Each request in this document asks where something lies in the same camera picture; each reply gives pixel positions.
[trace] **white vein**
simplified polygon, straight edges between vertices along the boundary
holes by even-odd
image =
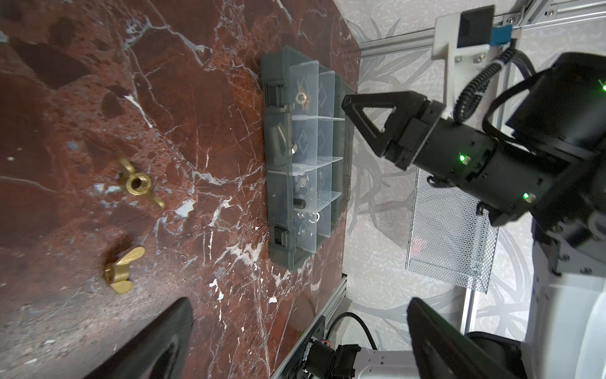
[[[210,231],[210,241],[208,242],[208,258],[211,260],[213,259],[212,256],[212,252],[213,252],[213,234],[215,233],[214,230]]]
[[[219,258],[217,258],[215,264],[220,262],[229,253],[236,257],[233,264],[238,261],[242,261],[245,265],[252,267],[259,259],[261,249],[263,248],[263,244],[265,243],[265,235],[263,235],[261,238],[262,241],[257,243],[257,246],[254,249],[252,248],[252,244],[250,243],[246,244],[246,246],[244,246],[244,249],[241,249],[240,247],[238,247],[238,245],[229,246],[225,248],[225,252]]]
[[[231,199],[232,199],[232,197],[230,196],[229,199],[221,201],[221,203],[219,204],[217,209],[215,209],[215,212],[213,214],[213,219],[210,221],[210,224],[208,224],[208,226],[215,226],[215,223],[221,216],[221,209],[231,208],[231,204],[229,203],[231,201]]]
[[[38,188],[40,188],[41,190],[44,190],[44,191],[49,191],[49,192],[54,192],[54,193],[57,192],[57,191],[52,190],[52,189],[50,189],[48,187],[44,187],[42,184],[40,184],[40,183],[38,183],[36,181],[33,181],[33,180],[13,178],[11,176],[0,176],[0,180],[16,181],[16,182],[19,182],[19,183],[27,183],[27,184],[31,184],[31,185],[33,185],[35,187],[38,187]]]
[[[194,199],[187,199],[181,205],[175,209],[175,213],[181,218],[186,218],[189,213],[193,210],[193,205],[196,204]]]
[[[189,266],[190,264],[192,264],[193,262],[195,262],[197,259],[198,259],[198,256],[195,256],[195,257],[193,257],[192,259],[188,260],[188,261],[186,262],[186,264],[185,264],[185,267],[183,267],[183,268],[181,269],[181,271],[179,271],[179,273],[183,272],[183,270],[185,270],[186,268],[188,268],[188,266]]]
[[[128,35],[130,35],[130,37],[125,41],[125,44],[124,44],[125,50],[130,49],[138,40],[140,40],[143,37],[143,35],[149,29],[166,30],[170,34],[179,37],[181,39],[181,41],[185,44],[185,46],[187,46],[188,49],[191,50],[196,62],[198,62],[199,65],[204,65],[204,63],[202,63],[202,61],[200,60],[199,53],[204,53],[207,49],[212,52],[212,49],[210,49],[207,46],[202,45],[202,44],[196,45],[195,43],[191,42],[191,40],[189,40],[187,37],[185,37],[183,34],[174,31],[170,27],[170,25],[168,25],[166,23],[166,20],[164,20],[164,17],[160,14],[160,12],[158,12],[156,7],[151,2],[148,2],[148,3],[154,8],[154,10],[158,14],[158,16],[162,19],[162,22],[164,23],[164,25],[163,26],[153,26],[152,22],[149,20],[149,18],[147,16],[145,17],[145,24],[143,24],[143,25],[138,20],[135,20],[135,19],[131,20],[127,24],[127,28],[126,28],[126,33]]]
[[[278,3],[278,7],[280,7],[284,11],[284,13],[286,13],[286,15],[288,16],[288,21],[290,23],[292,23],[293,22],[293,18],[290,16],[290,13],[286,9],[286,7],[284,5],[282,5],[282,2],[280,0],[276,0],[276,2]]]
[[[137,109],[139,109],[139,112],[141,112],[141,115],[143,116],[143,119],[145,120],[145,122],[147,122],[147,126],[149,126],[150,128],[153,128],[152,123],[147,119],[147,115],[145,114],[145,111],[143,111],[143,108],[141,107],[141,105],[137,102],[137,100],[135,100],[135,98],[133,97],[133,95],[127,95],[124,96],[124,98],[130,102],[133,103],[133,105],[135,107],[137,107]]]

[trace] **screw head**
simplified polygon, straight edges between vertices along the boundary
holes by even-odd
[[[475,57],[473,57],[473,62],[474,63],[480,63],[481,61],[484,60],[484,58],[486,58],[485,54],[483,54],[483,53],[482,54],[478,54]]]

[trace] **white mounting bracket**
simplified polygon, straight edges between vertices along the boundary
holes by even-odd
[[[486,66],[490,45],[457,48],[461,13],[436,18],[431,60],[444,60],[443,118],[452,117],[455,101],[465,86]]]

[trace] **plastic organizer box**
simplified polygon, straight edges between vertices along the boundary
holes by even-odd
[[[353,93],[291,47],[261,57],[271,260],[296,270],[330,238],[349,200]]]

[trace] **blue tape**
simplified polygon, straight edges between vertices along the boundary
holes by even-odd
[[[499,46],[509,43],[512,31],[512,25],[493,27],[492,33],[490,33],[490,45]]]

